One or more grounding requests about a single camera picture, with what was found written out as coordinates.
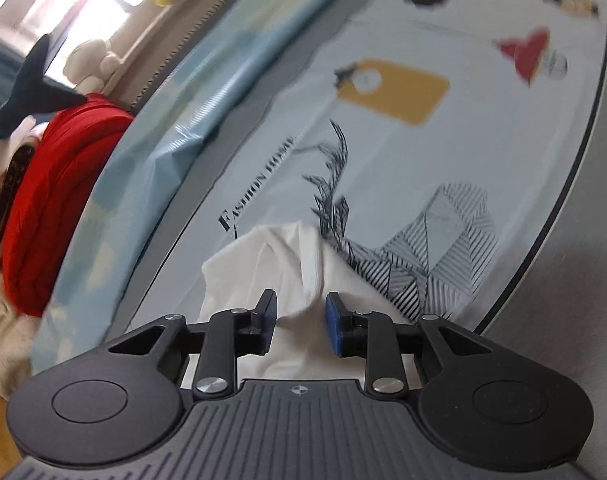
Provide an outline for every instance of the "blue plastic sheet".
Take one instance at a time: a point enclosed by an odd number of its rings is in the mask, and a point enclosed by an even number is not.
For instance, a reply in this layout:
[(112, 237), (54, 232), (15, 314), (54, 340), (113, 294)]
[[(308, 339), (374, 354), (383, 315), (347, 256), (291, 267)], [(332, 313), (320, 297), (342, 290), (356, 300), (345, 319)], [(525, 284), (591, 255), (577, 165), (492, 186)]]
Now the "blue plastic sheet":
[(328, 1), (238, 0), (142, 109), (75, 231), (32, 349), (35, 372), (101, 342), (146, 240), (204, 140)]

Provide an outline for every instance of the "red pillow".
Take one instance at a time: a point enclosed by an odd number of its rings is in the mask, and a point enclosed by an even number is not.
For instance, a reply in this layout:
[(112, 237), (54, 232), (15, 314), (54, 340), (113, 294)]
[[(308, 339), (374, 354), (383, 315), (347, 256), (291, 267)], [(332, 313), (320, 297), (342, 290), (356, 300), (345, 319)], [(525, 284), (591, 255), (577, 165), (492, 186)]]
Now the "red pillow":
[(132, 116), (100, 94), (48, 125), (12, 203), (2, 248), (8, 298), (41, 316), (101, 170)]

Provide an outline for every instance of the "yellow tag print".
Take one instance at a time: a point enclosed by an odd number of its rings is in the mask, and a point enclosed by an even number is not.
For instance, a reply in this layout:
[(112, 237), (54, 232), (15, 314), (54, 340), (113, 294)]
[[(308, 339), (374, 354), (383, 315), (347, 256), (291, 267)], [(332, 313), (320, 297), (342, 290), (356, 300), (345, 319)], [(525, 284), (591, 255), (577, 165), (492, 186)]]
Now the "yellow tag print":
[(450, 89), (447, 78), (381, 59), (364, 59), (335, 72), (344, 101), (418, 126)]

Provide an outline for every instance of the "whale tail plush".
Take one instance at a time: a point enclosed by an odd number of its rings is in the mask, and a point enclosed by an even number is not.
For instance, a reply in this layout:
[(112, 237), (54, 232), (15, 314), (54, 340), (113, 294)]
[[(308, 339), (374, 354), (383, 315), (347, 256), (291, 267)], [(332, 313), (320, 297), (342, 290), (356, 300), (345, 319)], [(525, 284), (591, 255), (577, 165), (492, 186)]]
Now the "whale tail plush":
[(6, 139), (29, 115), (50, 114), (82, 105), (86, 97), (44, 79), (50, 37), (42, 36), (21, 65), (10, 97), (0, 107), (0, 140)]

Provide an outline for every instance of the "red fabric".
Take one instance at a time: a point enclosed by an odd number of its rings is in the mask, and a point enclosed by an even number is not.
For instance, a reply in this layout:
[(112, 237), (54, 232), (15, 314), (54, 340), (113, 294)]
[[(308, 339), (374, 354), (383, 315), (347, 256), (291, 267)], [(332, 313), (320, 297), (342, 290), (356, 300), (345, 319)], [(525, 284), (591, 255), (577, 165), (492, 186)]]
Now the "red fabric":
[(8, 298), (41, 316), (77, 222), (133, 118), (100, 94), (48, 125), (12, 203), (2, 249)]
[(541, 54), (548, 49), (550, 31), (547, 28), (534, 30), (525, 40), (510, 38), (497, 42), (501, 54), (515, 60), (515, 69), (529, 85), (539, 67)]

